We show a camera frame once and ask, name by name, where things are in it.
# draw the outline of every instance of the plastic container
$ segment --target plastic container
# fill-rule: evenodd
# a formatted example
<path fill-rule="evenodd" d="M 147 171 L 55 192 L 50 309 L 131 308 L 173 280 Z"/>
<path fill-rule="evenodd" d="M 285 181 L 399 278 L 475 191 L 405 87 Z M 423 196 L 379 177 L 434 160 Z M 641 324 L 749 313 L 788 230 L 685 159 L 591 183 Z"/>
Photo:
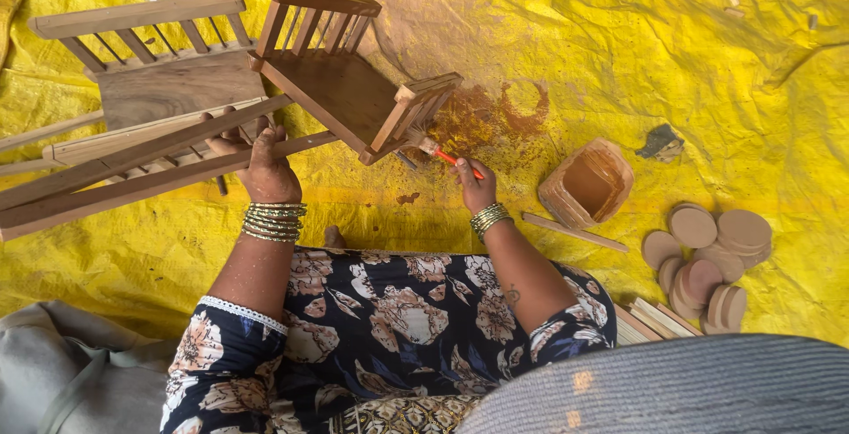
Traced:
<path fill-rule="evenodd" d="M 618 146 L 601 137 L 560 163 L 537 189 L 539 200 L 569 228 L 611 218 L 631 193 L 634 173 Z"/>

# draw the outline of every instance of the sleeve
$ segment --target sleeve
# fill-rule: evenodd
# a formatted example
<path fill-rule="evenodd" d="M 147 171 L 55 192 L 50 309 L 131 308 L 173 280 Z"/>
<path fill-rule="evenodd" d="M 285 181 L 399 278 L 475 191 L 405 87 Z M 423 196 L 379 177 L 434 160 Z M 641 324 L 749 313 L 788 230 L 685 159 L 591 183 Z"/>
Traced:
<path fill-rule="evenodd" d="M 245 307 L 200 299 L 168 369 L 161 434 L 272 434 L 268 393 L 286 328 Z"/>
<path fill-rule="evenodd" d="M 599 325 L 580 304 L 552 315 L 530 338 L 531 361 L 537 366 L 608 348 Z"/>

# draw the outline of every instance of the gray cloth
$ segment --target gray cloth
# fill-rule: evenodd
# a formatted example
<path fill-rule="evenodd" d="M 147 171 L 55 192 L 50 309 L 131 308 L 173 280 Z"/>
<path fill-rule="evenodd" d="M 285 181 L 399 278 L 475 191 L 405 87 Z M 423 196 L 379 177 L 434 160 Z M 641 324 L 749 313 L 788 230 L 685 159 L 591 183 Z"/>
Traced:
<path fill-rule="evenodd" d="M 34 434 L 50 403 L 91 362 L 66 337 L 116 352 L 158 342 L 62 301 L 33 303 L 0 319 L 0 432 Z M 59 432 L 158 432 L 170 363 L 107 364 Z"/>
<path fill-rule="evenodd" d="M 695 336 L 589 353 L 488 394 L 484 432 L 847 432 L 849 350 L 781 335 Z"/>

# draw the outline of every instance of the bangle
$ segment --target bangle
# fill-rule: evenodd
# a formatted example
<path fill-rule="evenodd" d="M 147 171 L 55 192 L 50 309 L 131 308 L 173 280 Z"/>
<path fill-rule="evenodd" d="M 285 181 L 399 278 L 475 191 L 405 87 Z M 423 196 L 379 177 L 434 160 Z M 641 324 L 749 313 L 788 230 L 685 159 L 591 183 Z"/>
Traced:
<path fill-rule="evenodd" d="M 294 242 L 301 237 L 304 227 L 297 218 L 305 214 L 306 204 L 250 202 L 242 222 L 242 233 L 274 242 Z"/>
<path fill-rule="evenodd" d="M 474 214 L 474 217 L 472 217 L 469 224 L 472 226 L 472 230 L 477 233 L 478 239 L 481 243 L 484 243 L 483 234 L 492 227 L 495 222 L 505 218 L 513 220 L 513 217 L 510 216 L 510 212 L 507 212 L 507 209 L 504 208 L 504 204 L 496 202 Z"/>

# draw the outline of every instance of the foot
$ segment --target foot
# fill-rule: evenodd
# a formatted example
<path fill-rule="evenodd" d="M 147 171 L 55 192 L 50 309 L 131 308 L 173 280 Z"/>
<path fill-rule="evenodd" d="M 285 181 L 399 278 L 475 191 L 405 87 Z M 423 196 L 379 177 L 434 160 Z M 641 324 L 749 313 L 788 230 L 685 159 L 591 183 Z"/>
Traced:
<path fill-rule="evenodd" d="M 345 237 L 339 233 L 339 227 L 331 225 L 324 229 L 324 246 L 328 248 L 348 248 Z"/>

